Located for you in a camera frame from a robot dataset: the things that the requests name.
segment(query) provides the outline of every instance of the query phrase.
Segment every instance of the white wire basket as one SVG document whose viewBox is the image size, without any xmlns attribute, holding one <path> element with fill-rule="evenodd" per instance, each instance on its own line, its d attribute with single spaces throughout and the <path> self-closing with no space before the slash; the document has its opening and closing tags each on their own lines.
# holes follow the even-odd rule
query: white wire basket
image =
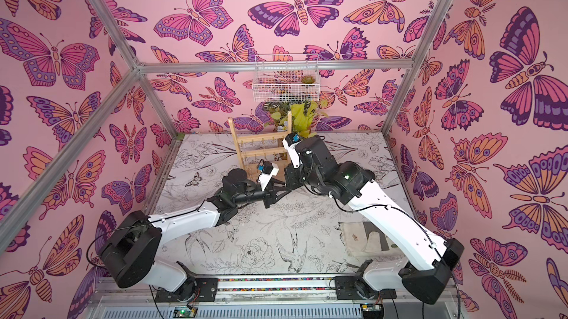
<svg viewBox="0 0 568 319">
<path fill-rule="evenodd" d="M 279 54 L 258 54 L 254 58 L 256 64 L 252 82 L 254 101 L 318 101 L 320 75 L 317 54 L 288 54 L 290 58 L 292 55 L 298 55 L 302 59 L 305 59 L 307 55 L 315 55 L 315 59 L 289 60 L 279 67 L 275 67 L 272 61 L 267 62 L 259 59 L 267 56 L 274 60 L 276 55 Z M 302 79 L 306 76 L 311 76 L 314 82 L 310 84 L 302 83 Z"/>
</svg>

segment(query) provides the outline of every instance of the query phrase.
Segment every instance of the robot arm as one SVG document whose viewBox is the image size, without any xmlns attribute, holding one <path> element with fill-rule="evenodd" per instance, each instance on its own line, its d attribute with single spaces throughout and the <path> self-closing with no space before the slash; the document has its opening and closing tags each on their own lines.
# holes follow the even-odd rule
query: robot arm
<svg viewBox="0 0 568 319">
<path fill-rule="evenodd" d="M 455 239 L 435 235 L 398 207 L 374 181 L 375 175 L 347 161 L 337 164 L 319 136 L 300 141 L 296 133 L 283 141 L 291 163 L 285 168 L 285 186 L 272 179 L 278 168 L 259 163 L 259 183 L 247 180 L 246 172 L 231 170 L 223 187 L 201 205 L 164 215 L 132 212 L 117 228 L 99 254 L 121 288 L 138 282 L 159 286 L 180 300 L 194 292 L 194 274 L 181 263 L 156 256 L 157 249 L 181 235 L 229 221 L 240 207 L 263 201 L 265 208 L 299 187 L 361 212 L 383 231 L 408 257 L 394 268 L 366 263 L 362 280 L 373 290 L 406 288 L 418 299 L 434 304 L 442 293 L 464 247 Z"/>
</svg>

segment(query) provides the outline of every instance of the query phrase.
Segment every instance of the floral printed tablecloth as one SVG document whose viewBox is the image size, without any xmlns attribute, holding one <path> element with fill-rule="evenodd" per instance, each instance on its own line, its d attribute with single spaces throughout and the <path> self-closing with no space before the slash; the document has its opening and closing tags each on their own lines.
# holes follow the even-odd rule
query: floral printed tablecloth
<svg viewBox="0 0 568 319">
<path fill-rule="evenodd" d="M 381 133 L 324 135 L 338 163 L 351 160 L 372 170 L 387 195 L 411 212 Z M 249 148 L 274 146 L 257 142 Z M 222 176 L 237 165 L 230 134 L 187 135 L 170 172 L 173 179 L 167 181 L 154 213 L 201 203 L 221 186 Z M 257 202 L 241 209 L 226 224 L 172 240 L 159 250 L 159 255 L 179 260 L 200 274 L 353 272 L 366 259 L 347 255 L 340 223 L 363 219 L 357 213 L 341 212 L 330 199 L 301 188 L 269 209 Z"/>
</svg>

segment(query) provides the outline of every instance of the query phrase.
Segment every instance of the cable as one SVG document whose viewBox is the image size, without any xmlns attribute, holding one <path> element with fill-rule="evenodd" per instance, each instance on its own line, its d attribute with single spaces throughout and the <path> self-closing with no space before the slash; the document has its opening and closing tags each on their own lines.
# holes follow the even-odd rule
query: cable
<svg viewBox="0 0 568 319">
<path fill-rule="evenodd" d="M 394 303 L 394 299 L 391 298 L 394 304 L 394 311 L 396 312 L 396 319 L 398 319 L 398 309 L 396 308 L 396 303 Z"/>
<path fill-rule="evenodd" d="M 197 207 L 197 208 L 195 208 L 195 209 L 192 209 L 192 210 L 190 210 L 190 211 L 188 211 L 188 212 L 185 212 L 185 213 L 182 213 L 182 214 L 180 214 L 180 215 L 175 215 L 175 216 L 169 216 L 169 217 L 160 218 L 160 219 L 158 219 L 158 220 L 151 221 L 150 224 L 151 224 L 151 223 L 161 222 L 162 220 L 167 220 L 167 219 L 174 218 L 174 217 L 180 217 L 180 216 L 188 215 L 189 213 L 198 212 L 199 209 L 201 209 L 201 207 L 203 206 L 204 203 L 205 203 L 205 200 L 203 200 L 203 202 L 201 202 L 201 204 L 199 205 L 199 207 Z M 102 269 L 108 271 L 106 267 L 104 267 L 104 266 L 99 266 L 99 265 L 97 265 L 96 263 L 93 263 L 92 259 L 89 258 L 89 253 L 90 253 L 89 251 L 91 250 L 91 246 L 92 246 L 93 244 L 95 244 L 95 242 L 96 242 L 98 239 L 102 238 L 102 237 L 105 236 L 106 234 L 113 233 L 113 232 L 115 232 L 115 231 L 117 231 L 117 230 L 138 228 L 139 226 L 142 226 L 142 225 L 132 225 L 132 226 L 125 226 L 124 228 L 113 229 L 113 230 L 107 231 L 106 233 L 102 233 L 101 235 L 99 235 L 98 237 L 96 237 L 95 240 L 93 240 L 93 241 L 91 242 L 91 244 L 89 244 L 89 246 L 87 247 L 87 254 L 85 255 L 85 258 L 87 259 L 87 262 L 89 262 L 89 264 L 91 264 L 91 265 L 93 265 L 93 266 L 95 266 L 95 267 L 102 268 Z"/>
<path fill-rule="evenodd" d="M 150 293 L 152 294 L 152 301 L 154 301 L 154 305 L 156 306 L 156 310 L 158 311 L 158 314 L 160 315 L 160 317 L 162 319 L 165 319 L 164 316 L 162 315 L 162 312 L 160 312 L 158 305 L 156 304 L 156 298 L 154 298 L 154 292 L 152 292 L 152 286 L 148 285 L 148 287 L 150 288 Z"/>
</svg>

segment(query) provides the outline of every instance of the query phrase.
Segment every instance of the bird illustration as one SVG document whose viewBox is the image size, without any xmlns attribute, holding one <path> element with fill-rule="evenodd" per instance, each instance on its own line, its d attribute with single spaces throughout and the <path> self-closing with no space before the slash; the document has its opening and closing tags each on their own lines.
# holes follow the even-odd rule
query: bird illustration
<svg viewBox="0 0 568 319">
<path fill-rule="evenodd" d="M 302 267 L 304 266 L 304 261 L 306 260 L 306 254 L 308 252 L 308 242 L 306 241 L 306 248 L 304 249 L 304 254 L 300 256 L 298 252 L 298 232 L 296 231 L 296 239 L 292 233 L 290 233 L 292 238 L 292 252 L 286 251 L 280 241 L 278 241 L 278 235 L 276 235 L 276 245 L 278 246 L 278 252 L 280 252 L 280 257 L 282 260 L 289 262 L 288 273 L 300 273 Z"/>
</svg>

